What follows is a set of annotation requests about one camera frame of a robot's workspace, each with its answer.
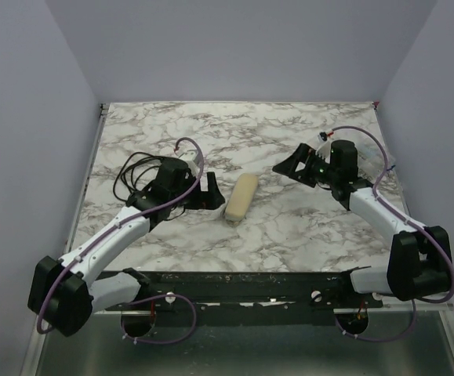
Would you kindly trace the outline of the beige umbrella case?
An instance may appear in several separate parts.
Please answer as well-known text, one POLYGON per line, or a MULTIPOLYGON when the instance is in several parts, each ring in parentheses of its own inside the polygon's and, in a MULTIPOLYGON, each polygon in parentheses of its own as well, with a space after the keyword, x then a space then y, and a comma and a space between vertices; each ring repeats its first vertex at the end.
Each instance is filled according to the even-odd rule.
POLYGON ((258 182, 258 176, 254 174, 243 173, 239 176, 223 213, 228 222, 239 223, 244 219, 255 196, 258 182))

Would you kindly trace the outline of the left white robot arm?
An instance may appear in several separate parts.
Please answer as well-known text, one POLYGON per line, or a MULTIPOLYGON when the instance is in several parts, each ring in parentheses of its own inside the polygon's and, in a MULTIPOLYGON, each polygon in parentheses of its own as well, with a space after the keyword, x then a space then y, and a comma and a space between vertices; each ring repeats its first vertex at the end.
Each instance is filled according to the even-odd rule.
POLYGON ((37 331, 47 322, 65 336, 78 332, 92 314, 129 304, 143 294, 143 278, 133 269, 112 277, 100 274, 129 245, 168 219, 174 208, 216 210, 225 199, 213 172, 177 158, 164 160, 142 190, 131 193, 118 214, 93 238, 35 267, 28 308, 37 314, 37 331))

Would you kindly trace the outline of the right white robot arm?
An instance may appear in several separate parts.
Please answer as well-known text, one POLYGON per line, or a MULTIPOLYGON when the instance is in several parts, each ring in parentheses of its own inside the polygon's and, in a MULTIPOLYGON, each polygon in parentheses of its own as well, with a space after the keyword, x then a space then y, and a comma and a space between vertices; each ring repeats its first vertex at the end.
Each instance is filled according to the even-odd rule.
POLYGON ((329 156, 305 143, 272 170, 309 187, 323 184, 346 210, 361 217, 390 245, 384 267, 350 272, 359 294, 393 295, 401 301, 451 291, 449 236, 440 226, 428 227, 389 205, 373 184, 358 174, 358 151, 353 142, 329 143, 329 156))

